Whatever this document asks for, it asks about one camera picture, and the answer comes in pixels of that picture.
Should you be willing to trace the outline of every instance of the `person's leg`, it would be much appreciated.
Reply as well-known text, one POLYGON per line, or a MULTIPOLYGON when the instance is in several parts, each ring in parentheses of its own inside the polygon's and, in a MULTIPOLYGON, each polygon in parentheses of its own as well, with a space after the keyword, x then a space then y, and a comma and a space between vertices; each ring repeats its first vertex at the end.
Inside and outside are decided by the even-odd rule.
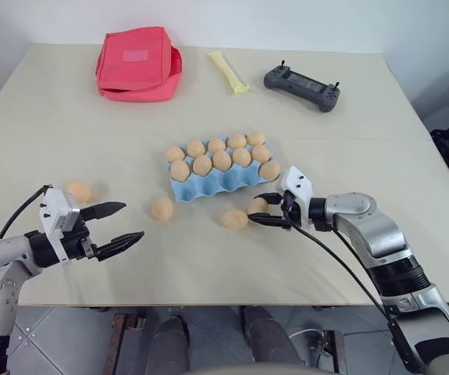
POLYGON ((256 362, 303 363, 283 328, 262 307, 241 308, 241 324, 256 362))
POLYGON ((189 332, 179 316, 171 316, 156 331, 144 375, 179 375, 189 371, 189 332))

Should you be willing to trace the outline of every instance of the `controller screen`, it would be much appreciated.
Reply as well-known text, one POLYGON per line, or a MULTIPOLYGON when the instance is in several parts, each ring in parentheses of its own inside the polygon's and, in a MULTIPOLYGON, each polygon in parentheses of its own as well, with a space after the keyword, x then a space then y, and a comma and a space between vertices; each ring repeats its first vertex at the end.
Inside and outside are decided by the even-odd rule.
POLYGON ((293 82, 294 84, 299 84, 308 90, 317 91, 320 92, 325 85, 320 84, 319 82, 316 82, 315 80, 310 80, 307 77, 304 77, 300 74, 297 74, 295 72, 291 72, 291 74, 287 77, 287 80, 290 82, 293 82))

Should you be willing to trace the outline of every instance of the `red bag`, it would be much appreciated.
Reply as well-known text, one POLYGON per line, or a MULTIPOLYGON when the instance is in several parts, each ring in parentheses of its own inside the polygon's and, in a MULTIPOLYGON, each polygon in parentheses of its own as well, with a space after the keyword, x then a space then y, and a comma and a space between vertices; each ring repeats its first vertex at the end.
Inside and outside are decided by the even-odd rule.
POLYGON ((101 95, 121 102, 160 102, 172 98, 183 68, 163 27, 106 34, 96 66, 101 95))

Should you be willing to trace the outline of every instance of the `white wall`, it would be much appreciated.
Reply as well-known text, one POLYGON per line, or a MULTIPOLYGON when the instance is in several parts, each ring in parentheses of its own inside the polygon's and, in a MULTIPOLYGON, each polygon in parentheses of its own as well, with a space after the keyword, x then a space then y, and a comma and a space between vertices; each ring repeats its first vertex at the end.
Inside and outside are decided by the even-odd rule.
POLYGON ((448 0, 0 0, 0 87, 30 41, 148 25, 178 45, 382 52, 423 120, 449 108, 448 0))

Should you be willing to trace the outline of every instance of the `tile floor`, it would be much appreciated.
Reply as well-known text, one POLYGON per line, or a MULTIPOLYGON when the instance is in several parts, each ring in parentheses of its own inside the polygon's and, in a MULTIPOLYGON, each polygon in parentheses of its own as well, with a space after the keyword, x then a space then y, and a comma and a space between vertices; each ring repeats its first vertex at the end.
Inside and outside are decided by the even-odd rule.
MULTIPOLYGON (((288 334, 309 327, 344 332, 349 375, 408 373, 391 344, 385 320, 372 306, 321 310, 310 306, 266 308, 288 334)), ((148 325, 143 332, 126 331, 118 375, 143 373, 149 332, 174 313, 183 315, 188 322, 192 369, 252 361, 241 335, 236 306, 114 308, 106 312, 20 306, 9 347, 11 374, 100 374, 109 345, 112 318, 121 312, 146 316, 148 325)), ((309 334, 293 337, 292 341, 306 364, 314 366, 318 356, 309 348, 309 334)), ((321 356, 319 367, 332 370, 331 358, 321 356)))

